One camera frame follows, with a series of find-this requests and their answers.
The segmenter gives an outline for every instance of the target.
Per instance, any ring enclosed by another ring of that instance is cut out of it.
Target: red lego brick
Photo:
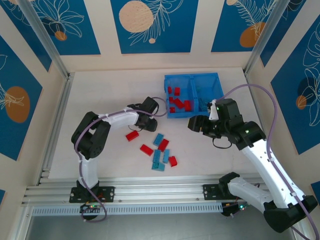
[[[185,100],[184,101],[184,110],[186,112],[191,112],[191,104],[190,104],[190,101],[189,100]]]
[[[163,152],[166,147],[168,146],[169,144],[169,141],[167,139],[163,139],[162,142],[160,143],[159,147],[158,147],[158,150],[160,150],[161,152]]]
[[[149,156],[151,156],[154,153],[154,151],[150,147],[144,144],[140,147],[140,150]]]
[[[179,98],[173,100],[173,103],[178,107],[178,109],[183,109],[185,106]]]
[[[125,135],[126,139],[128,139],[128,141],[132,141],[133,139],[139,137],[139,133],[137,131],[132,131],[129,134]]]
[[[175,156],[170,156],[170,157],[169,157],[169,163],[170,163],[171,167],[174,167],[174,166],[177,166],[177,165],[178,165],[177,159],[176,159]]]
[[[174,95],[175,96],[180,96],[180,87],[175,87],[174,88]]]

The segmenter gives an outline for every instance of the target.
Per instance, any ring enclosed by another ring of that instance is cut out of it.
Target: blue lego brick
[[[152,164],[152,170],[163,172],[165,170],[165,165],[161,162],[154,162]]]
[[[155,140],[153,141],[153,145],[156,145],[157,147],[159,147],[160,143],[162,142],[162,140],[164,139],[164,135],[161,133],[158,133],[158,135],[156,136]]]
[[[311,184],[312,190],[315,194],[317,201],[320,203],[320,181]]]
[[[169,161],[169,154],[170,154],[170,149],[164,150],[164,155],[163,155],[163,163],[167,164]]]
[[[153,154],[153,163],[159,163],[160,162],[160,155],[161,155],[161,151],[160,150],[154,150],[154,154]]]

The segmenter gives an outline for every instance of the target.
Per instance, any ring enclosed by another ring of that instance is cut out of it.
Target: purple cable
[[[283,173],[281,172],[281,170],[278,168],[278,166],[276,165],[276,163],[272,160],[272,156],[271,156],[271,147],[270,147],[270,144],[271,144],[271,138],[272,138],[272,135],[273,135],[273,132],[275,130],[275,126],[276,126],[276,119],[278,117],[278,106],[277,106],[277,102],[276,102],[276,99],[274,98],[274,96],[267,90],[265,89],[263,86],[260,86],[260,85],[257,85],[257,84],[242,84],[242,85],[239,85],[237,87],[235,87],[234,89],[232,89],[231,91],[229,91],[226,95],[224,95],[223,97],[219,98],[218,100],[222,100],[224,99],[225,97],[227,97],[228,95],[230,95],[231,93],[233,93],[235,90],[239,89],[239,88],[243,88],[243,87],[256,87],[258,89],[261,89],[263,90],[266,94],[268,94],[268,96],[271,98],[272,100],[272,103],[273,103],[273,107],[274,107],[274,116],[273,116],[273,121],[272,121],[272,124],[271,124],[271,128],[270,128],[270,131],[269,131],[269,135],[268,135],[268,138],[266,140],[266,152],[267,152],[267,155],[268,155],[268,158],[271,160],[271,164],[272,166],[275,168],[276,172],[279,174],[279,176],[281,177],[281,179],[283,180],[283,182],[285,183],[285,185],[288,187],[288,189],[290,190],[291,193],[294,193],[294,189],[292,188],[291,184],[287,181],[286,177],[283,175]],[[304,211],[306,217],[308,218],[312,228],[313,228],[313,231],[314,231],[314,234],[315,234],[315,239],[316,240],[319,240],[319,232],[318,232],[318,229],[316,227],[316,224],[315,222],[313,221],[312,217],[310,216],[310,214],[308,213],[306,207],[303,205],[303,203],[300,201],[300,199],[298,198],[297,195],[294,196],[295,200],[299,203],[300,207],[302,208],[302,210]],[[306,240],[310,240],[309,238],[307,238],[306,236],[304,236],[300,231],[298,231],[295,227],[291,227],[294,231],[296,231],[302,238],[306,239]]]
[[[100,201],[100,199],[91,191],[91,189],[89,188],[89,186],[87,185],[86,181],[84,180],[84,176],[83,176],[83,173],[82,173],[82,161],[83,161],[83,158],[82,158],[82,155],[79,153],[78,151],[78,145],[81,141],[81,139],[83,138],[83,136],[86,134],[86,132],[93,126],[95,125],[97,122],[103,120],[103,119],[106,119],[106,118],[110,118],[110,117],[113,117],[115,115],[118,115],[118,114],[122,114],[122,113],[125,113],[125,112],[128,112],[128,113],[132,113],[132,112],[136,112],[136,113],[143,113],[143,114],[147,114],[149,116],[153,116],[153,117],[163,117],[167,114],[168,112],[168,107],[167,107],[167,103],[166,101],[161,98],[161,97],[153,97],[153,99],[159,99],[161,101],[164,102],[165,104],[165,113],[163,114],[160,114],[160,115],[156,115],[156,114],[152,114],[152,113],[149,113],[149,112],[146,112],[146,111],[142,111],[142,110],[122,110],[122,111],[117,111],[117,112],[114,112],[114,113],[111,113],[109,114],[108,116],[102,116],[102,117],[99,117],[98,119],[94,120],[93,122],[91,122],[84,130],[83,132],[80,134],[80,136],[78,137],[77,141],[75,142],[75,145],[74,145],[74,150],[75,150],[75,153],[78,155],[79,157],[79,160],[80,160],[80,163],[79,163],[79,175],[80,175],[80,178],[81,178],[81,181],[83,183],[83,185],[85,186],[85,188],[88,190],[88,192],[94,197],[94,199],[100,204],[100,206],[102,207],[103,211],[104,211],[104,217],[102,219],[99,219],[99,220],[86,220],[84,218],[84,213],[87,211],[87,209],[91,209],[91,208],[86,208],[84,211],[82,211],[81,213],[81,218],[88,222],[88,223],[99,223],[99,222],[102,222],[104,221],[106,218],[107,218],[107,209],[106,207],[104,206],[104,204]]]

